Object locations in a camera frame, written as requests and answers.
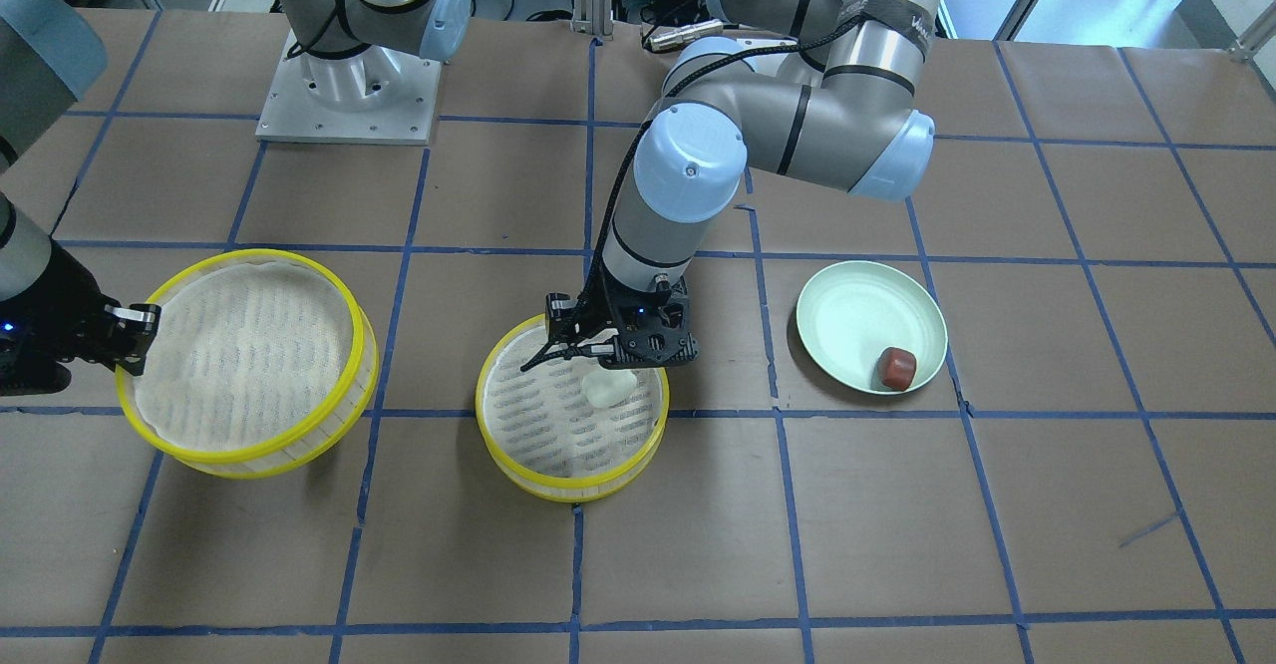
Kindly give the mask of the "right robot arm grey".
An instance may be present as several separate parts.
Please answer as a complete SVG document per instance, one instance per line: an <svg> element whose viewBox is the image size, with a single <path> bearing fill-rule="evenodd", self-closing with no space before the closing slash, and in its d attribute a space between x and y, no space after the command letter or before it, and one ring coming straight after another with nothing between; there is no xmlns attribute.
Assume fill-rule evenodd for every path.
<svg viewBox="0 0 1276 664"><path fill-rule="evenodd" d="M346 63L373 49L447 61L470 24L470 0L279 0L293 32L287 57ZM61 0L3 0L3 165L17 163L108 65L108 52ZM145 372L158 305L125 306L55 238L1 200L4 396L68 388L68 363Z"/></svg>

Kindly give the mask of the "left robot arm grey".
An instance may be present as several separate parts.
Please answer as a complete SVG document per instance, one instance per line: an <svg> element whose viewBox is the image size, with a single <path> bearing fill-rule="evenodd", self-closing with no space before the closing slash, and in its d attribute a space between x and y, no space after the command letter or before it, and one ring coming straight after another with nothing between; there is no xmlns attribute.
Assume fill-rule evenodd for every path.
<svg viewBox="0 0 1276 664"><path fill-rule="evenodd" d="M547 295L546 342L524 372L693 361L684 275L748 169L883 200L921 183L935 128L914 100L940 0L709 3L783 43L684 47L618 169L583 289Z"/></svg>

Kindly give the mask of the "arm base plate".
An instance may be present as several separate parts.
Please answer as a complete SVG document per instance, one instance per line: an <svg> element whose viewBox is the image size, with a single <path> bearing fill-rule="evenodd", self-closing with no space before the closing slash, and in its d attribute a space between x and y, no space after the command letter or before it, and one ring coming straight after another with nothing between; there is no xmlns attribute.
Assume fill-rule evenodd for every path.
<svg viewBox="0 0 1276 664"><path fill-rule="evenodd" d="M373 46L343 60L283 50L258 119L262 142L427 146L444 64Z"/></svg>

